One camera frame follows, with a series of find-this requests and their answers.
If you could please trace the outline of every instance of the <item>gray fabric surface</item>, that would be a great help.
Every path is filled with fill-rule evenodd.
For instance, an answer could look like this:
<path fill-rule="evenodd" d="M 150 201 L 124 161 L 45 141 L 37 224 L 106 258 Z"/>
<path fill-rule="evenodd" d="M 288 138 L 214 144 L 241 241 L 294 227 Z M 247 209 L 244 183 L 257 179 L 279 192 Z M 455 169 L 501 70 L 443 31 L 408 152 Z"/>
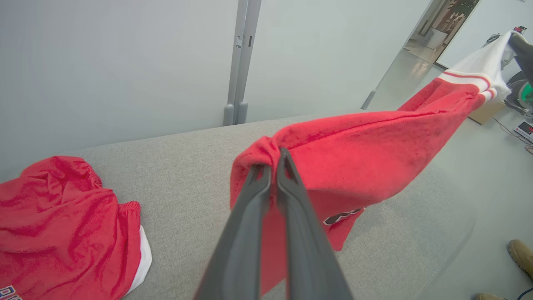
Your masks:
<path fill-rule="evenodd" d="M 233 159 L 296 117 L 72 151 L 119 202 L 141 203 L 152 266 L 133 299 L 192 299 L 227 220 Z M 357 299 L 416 299 L 455 257 L 475 211 L 431 165 L 404 191 L 357 220 L 338 261 Z M 264 299 L 284 299 L 278 285 Z"/>

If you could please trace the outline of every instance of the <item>electronic device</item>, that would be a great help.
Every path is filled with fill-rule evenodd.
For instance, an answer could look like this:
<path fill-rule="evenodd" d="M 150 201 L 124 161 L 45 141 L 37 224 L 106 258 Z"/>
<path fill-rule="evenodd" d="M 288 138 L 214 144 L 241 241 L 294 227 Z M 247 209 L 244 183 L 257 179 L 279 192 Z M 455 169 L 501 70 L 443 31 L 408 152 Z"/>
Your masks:
<path fill-rule="evenodd" d="M 523 121 L 514 129 L 514 131 L 533 143 L 533 124 Z"/>

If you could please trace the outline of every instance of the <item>doorway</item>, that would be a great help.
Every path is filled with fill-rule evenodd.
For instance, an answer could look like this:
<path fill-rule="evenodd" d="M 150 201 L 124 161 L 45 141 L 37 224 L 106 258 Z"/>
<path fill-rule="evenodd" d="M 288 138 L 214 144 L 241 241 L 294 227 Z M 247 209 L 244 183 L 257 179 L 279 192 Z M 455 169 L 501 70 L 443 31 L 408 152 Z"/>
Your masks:
<path fill-rule="evenodd" d="M 479 0 L 433 0 L 404 49 L 436 63 Z"/>

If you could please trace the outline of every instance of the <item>red digital display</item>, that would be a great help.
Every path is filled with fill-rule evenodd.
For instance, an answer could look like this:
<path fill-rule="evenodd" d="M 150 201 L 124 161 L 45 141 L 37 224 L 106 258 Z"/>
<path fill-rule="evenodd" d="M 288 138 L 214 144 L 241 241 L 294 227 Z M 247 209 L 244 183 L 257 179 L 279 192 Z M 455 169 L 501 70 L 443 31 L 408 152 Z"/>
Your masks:
<path fill-rule="evenodd" d="M 522 129 L 529 135 L 533 133 L 533 127 L 526 122 L 522 122 L 522 124 L 520 124 L 518 128 Z"/>

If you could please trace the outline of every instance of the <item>red stripe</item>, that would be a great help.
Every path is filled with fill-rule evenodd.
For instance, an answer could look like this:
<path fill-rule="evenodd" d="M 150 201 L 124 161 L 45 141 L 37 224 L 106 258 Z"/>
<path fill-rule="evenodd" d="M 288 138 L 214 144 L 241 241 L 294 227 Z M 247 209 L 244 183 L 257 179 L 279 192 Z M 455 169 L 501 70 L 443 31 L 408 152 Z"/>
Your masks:
<path fill-rule="evenodd" d="M 447 71 L 444 71 L 443 72 L 444 74 L 446 75 L 450 75 L 450 76 L 453 76 L 453 77 L 459 77 L 459 78 L 477 78 L 477 79 L 481 79 L 483 81 L 485 81 L 487 83 L 487 86 L 490 87 L 490 82 L 483 76 L 476 76 L 476 75 L 457 75 L 457 74 L 452 74 L 452 73 L 449 73 Z"/>

